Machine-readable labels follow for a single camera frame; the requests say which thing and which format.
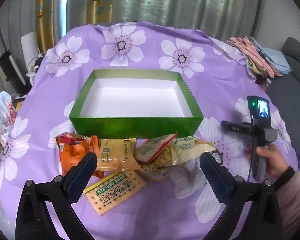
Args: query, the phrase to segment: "human hand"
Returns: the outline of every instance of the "human hand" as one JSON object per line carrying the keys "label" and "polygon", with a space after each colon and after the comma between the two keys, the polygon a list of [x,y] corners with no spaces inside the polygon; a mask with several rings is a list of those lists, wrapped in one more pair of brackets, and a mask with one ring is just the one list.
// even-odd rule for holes
{"label": "human hand", "polygon": [[[275,179],[279,179],[282,174],[289,168],[289,164],[282,156],[279,149],[272,143],[269,144],[269,150],[257,147],[256,153],[265,157],[267,160],[267,173]],[[251,159],[251,148],[246,148],[246,156]]]}

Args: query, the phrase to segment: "yellow curtain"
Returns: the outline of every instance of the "yellow curtain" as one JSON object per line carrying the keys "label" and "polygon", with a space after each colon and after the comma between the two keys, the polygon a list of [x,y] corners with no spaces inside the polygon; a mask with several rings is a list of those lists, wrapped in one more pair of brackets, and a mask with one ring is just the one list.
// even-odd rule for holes
{"label": "yellow curtain", "polygon": [[89,0],[87,2],[87,24],[111,22],[112,0]]}
{"label": "yellow curtain", "polygon": [[36,0],[36,29],[38,45],[41,52],[46,53],[55,46],[53,40],[53,0]]}
{"label": "yellow curtain", "polygon": [[[40,51],[46,53],[49,48],[55,46],[52,23],[53,0],[36,0],[36,4],[35,17],[38,45]],[[86,24],[111,21],[112,0],[87,0],[86,9]]]}

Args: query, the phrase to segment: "pink cloth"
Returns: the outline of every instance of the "pink cloth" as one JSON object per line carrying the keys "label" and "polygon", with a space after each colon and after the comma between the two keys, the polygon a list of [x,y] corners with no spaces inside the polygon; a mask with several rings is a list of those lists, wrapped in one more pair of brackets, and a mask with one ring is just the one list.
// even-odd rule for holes
{"label": "pink cloth", "polygon": [[244,38],[229,38],[229,42],[236,46],[243,54],[249,56],[260,71],[267,72],[271,78],[274,78],[274,76],[282,76],[282,74],[276,70],[272,64],[266,62],[263,57],[260,56],[247,36]]}

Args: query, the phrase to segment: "open cardboard box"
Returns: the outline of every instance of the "open cardboard box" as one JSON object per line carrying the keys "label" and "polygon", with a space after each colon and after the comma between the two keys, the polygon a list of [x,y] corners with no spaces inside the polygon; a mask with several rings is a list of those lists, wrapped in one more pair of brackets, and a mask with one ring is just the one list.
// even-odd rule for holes
{"label": "open cardboard box", "polygon": [[178,72],[139,69],[94,70],[70,120],[80,135],[155,138],[193,135],[203,115]]}

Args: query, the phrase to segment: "black wristband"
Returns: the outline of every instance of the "black wristband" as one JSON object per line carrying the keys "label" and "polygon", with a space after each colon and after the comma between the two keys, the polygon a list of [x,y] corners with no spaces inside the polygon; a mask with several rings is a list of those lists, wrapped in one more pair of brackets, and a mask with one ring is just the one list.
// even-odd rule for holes
{"label": "black wristband", "polygon": [[289,166],[289,168],[285,171],[284,174],[281,175],[279,179],[275,182],[274,190],[277,191],[279,188],[281,188],[284,184],[286,184],[294,175],[294,169]]}

